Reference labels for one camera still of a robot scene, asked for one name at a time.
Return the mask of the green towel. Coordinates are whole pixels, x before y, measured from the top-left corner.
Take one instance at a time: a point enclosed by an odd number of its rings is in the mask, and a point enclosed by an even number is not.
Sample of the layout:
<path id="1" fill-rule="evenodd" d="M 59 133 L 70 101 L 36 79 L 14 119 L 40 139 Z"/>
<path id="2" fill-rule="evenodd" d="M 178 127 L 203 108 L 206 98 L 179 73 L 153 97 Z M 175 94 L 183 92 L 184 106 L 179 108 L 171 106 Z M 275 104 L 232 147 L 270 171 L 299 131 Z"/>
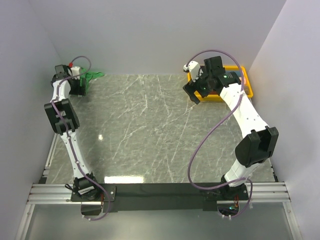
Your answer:
<path id="1" fill-rule="evenodd" d="M 98 78 L 101 78 L 101 77 L 104 77 L 104 76 L 105 76 L 105 74 L 102 73 L 102 72 L 88 71 L 88 72 L 84 75 L 86 85 L 88 86 L 88 85 L 89 85 L 89 82 L 90 82 L 91 80 L 98 79 Z"/>

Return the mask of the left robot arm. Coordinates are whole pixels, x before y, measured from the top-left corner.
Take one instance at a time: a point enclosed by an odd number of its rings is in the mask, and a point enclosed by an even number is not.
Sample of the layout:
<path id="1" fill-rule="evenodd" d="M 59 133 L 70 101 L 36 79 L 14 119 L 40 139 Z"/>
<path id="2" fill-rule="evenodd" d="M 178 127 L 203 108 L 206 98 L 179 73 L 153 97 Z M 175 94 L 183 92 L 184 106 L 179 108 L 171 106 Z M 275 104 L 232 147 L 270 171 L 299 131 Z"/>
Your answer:
<path id="1" fill-rule="evenodd" d="M 53 131 L 62 139 L 73 170 L 73 186 L 66 188 L 83 201 L 95 201 L 100 197 L 101 189 L 95 185 L 96 178 L 88 167 L 80 149 L 78 128 L 80 122 L 72 106 L 70 96 L 85 96 L 87 82 L 81 76 L 82 68 L 60 64 L 55 66 L 55 75 L 52 77 L 52 99 L 44 105 Z"/>

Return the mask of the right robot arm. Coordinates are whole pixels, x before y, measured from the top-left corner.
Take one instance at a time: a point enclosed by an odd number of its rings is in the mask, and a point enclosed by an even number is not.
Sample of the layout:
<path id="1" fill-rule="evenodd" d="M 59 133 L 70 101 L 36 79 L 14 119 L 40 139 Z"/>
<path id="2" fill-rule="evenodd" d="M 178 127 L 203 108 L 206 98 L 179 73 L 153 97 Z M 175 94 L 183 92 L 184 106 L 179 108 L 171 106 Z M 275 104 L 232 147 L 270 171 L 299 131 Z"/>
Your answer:
<path id="1" fill-rule="evenodd" d="M 220 56 L 205 59 L 203 65 L 191 60 L 183 70 L 190 75 L 183 86 L 190 100 L 199 104 L 198 95 L 205 98 L 215 92 L 227 104 L 240 128 L 242 140 L 235 147 L 235 162 L 222 176 L 219 185 L 203 188 L 205 191 L 220 189 L 220 195 L 230 200 L 251 173 L 273 155 L 279 132 L 276 127 L 270 127 L 254 108 L 245 93 L 244 75 L 226 71 Z"/>

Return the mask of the yellow plastic tray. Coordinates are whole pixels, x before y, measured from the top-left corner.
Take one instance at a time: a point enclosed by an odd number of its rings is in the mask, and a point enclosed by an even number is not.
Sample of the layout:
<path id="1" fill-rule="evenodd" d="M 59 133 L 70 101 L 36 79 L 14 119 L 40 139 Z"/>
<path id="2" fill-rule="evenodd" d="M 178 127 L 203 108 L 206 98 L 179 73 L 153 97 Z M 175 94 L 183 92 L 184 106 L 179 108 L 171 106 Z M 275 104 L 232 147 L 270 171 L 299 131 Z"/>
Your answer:
<path id="1" fill-rule="evenodd" d="M 235 72 L 239 76 L 239 78 L 241 79 L 241 73 L 236 65 L 224 65 L 224 68 L 225 68 L 226 72 Z M 247 71 L 244 66 L 241 66 L 241 70 L 242 70 L 243 76 L 244 76 L 244 91 L 245 91 L 247 97 L 249 99 L 252 99 L 254 96 L 254 93 L 253 93 L 253 90 L 251 87 L 249 77 L 247 75 Z M 223 99 L 219 95 L 217 95 L 217 93 L 215 91 L 212 91 L 206 97 L 201 97 L 201 95 L 197 91 L 195 91 L 194 94 L 201 102 L 204 102 L 204 101 L 206 101 L 206 102 L 223 102 Z"/>

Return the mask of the black base beam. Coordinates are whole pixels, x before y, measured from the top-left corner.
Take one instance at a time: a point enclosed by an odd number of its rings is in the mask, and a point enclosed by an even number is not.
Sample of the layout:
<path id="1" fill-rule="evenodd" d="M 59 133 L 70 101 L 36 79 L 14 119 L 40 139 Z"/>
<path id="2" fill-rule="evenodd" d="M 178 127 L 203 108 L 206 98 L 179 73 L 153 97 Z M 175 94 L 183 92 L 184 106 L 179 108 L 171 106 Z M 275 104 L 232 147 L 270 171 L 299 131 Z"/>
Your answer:
<path id="1" fill-rule="evenodd" d="M 190 183 L 118 183 L 101 185 L 109 194 L 103 199 L 103 211 L 203 210 L 216 212 L 218 202 L 247 201 L 245 184 L 214 190 L 200 190 Z"/>

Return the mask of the aluminium rail frame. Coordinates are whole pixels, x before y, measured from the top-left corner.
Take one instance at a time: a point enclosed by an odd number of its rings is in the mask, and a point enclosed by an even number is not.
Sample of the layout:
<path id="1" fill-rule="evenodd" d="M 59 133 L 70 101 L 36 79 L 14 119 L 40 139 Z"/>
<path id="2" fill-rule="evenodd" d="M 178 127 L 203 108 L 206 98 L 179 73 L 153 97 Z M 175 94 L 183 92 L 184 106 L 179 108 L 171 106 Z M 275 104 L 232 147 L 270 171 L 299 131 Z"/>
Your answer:
<path id="1" fill-rule="evenodd" d="M 104 200 L 96 199 L 93 201 L 84 201 L 74 195 L 72 191 L 63 184 L 46 184 L 46 178 L 42 177 L 40 182 L 33 184 L 27 199 L 27 204 L 33 210 L 35 205 L 58 205 L 58 204 L 77 204 L 86 206 L 90 211 L 94 206 L 101 206 L 103 213 L 110 213 L 111 204 L 108 203 L 107 211 L 104 212 Z M 292 209 L 291 199 L 284 182 L 250 182 L 244 183 L 248 191 L 248 200 L 234 200 L 232 203 L 243 203 L 244 206 L 240 208 L 243 212 L 246 209 L 252 208 L 254 203 L 282 203 L 288 225 L 295 240 L 302 239 L 297 219 Z M 204 187 L 209 187 L 208 183 L 204 183 L 199 190 L 204 190 Z M 219 206 L 232 204 L 226 201 L 219 201 Z"/>

